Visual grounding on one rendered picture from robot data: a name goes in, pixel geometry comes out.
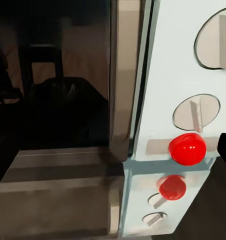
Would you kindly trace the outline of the microwave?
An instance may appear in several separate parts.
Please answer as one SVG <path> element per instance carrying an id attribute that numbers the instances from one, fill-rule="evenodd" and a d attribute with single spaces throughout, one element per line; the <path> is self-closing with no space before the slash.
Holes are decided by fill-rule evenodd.
<path id="1" fill-rule="evenodd" d="M 226 0 L 0 0 L 9 169 L 220 157 Z"/>

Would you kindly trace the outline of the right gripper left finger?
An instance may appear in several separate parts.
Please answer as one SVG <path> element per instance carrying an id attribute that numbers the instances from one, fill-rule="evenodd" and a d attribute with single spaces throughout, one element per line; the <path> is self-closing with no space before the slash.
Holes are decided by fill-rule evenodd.
<path id="1" fill-rule="evenodd" d="M 17 137 L 14 133 L 0 136 L 0 182 L 19 152 Z"/>

